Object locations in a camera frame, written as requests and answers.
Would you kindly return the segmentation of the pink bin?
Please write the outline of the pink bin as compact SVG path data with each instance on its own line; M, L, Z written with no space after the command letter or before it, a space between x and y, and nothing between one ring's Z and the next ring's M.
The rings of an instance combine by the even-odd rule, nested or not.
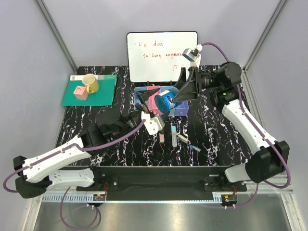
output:
M155 100L154 100L155 96L160 93L160 86L148 86L147 87L147 90L153 90L153 89L158 89L158 91L154 95L149 97L149 99L147 101L147 106L155 115L156 114L161 114L161 112L157 108L157 106L155 104Z

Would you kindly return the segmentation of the blue ink bottle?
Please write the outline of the blue ink bottle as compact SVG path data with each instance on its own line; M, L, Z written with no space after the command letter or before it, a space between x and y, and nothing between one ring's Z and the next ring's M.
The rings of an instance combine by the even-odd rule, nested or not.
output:
M179 92L179 89L172 87L161 92L154 97L155 104L161 113L169 112L171 109L179 106L182 102L173 102L173 98Z

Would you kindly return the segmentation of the purple bin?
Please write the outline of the purple bin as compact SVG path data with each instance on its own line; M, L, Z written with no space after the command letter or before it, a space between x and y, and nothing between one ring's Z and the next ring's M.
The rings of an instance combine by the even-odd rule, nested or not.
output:
M174 108L174 116L186 116L188 114L189 104L187 101L182 102Z

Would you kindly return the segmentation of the blue white highlighter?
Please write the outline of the blue white highlighter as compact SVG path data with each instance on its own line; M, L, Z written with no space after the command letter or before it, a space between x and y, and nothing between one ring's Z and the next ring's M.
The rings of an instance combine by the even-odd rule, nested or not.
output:
M177 147L177 130L176 126L171 126L172 147Z

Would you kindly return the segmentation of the blue clear pen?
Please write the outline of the blue clear pen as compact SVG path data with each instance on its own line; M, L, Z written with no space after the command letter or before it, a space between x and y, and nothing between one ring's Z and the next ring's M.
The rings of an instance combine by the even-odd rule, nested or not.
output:
M200 152L200 151L201 151L200 148L198 148L198 147L192 145L191 142L190 142L190 143L186 143L186 145L188 145L188 146L191 147L192 149L196 150L197 152Z

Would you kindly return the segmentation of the yellow mug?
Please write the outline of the yellow mug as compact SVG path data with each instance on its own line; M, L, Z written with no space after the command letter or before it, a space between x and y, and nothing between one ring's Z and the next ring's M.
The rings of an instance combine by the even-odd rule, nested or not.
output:
M86 87L87 93L96 93L99 90L99 83L94 74L86 74L82 78L82 83Z

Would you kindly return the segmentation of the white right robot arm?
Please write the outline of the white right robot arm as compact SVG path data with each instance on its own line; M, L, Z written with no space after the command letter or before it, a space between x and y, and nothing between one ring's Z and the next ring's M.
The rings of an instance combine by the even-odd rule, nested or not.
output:
M290 147L277 141L258 123L244 106L239 87L242 70L235 62L226 62L218 70L202 72L197 66L181 68L175 84L179 90L173 102L196 100L201 91L211 90L210 100L239 131L252 153L245 164L227 168L218 179L222 190L231 190L236 182L265 182L278 189L287 188L291 174L287 166Z

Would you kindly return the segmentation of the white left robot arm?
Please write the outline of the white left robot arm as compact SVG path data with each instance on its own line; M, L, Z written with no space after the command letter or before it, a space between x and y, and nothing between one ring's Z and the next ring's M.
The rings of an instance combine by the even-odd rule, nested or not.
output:
M122 115L113 108L97 114L94 124L83 129L67 143L37 157L18 156L13 160L14 192L23 198L34 198L51 189L75 187L77 191L102 191L108 188L108 177L97 167L80 170L62 168L78 160L89 158L101 149L109 148L145 127L149 135L163 133L169 110L154 114L146 101L158 90L137 92L140 100L136 110Z

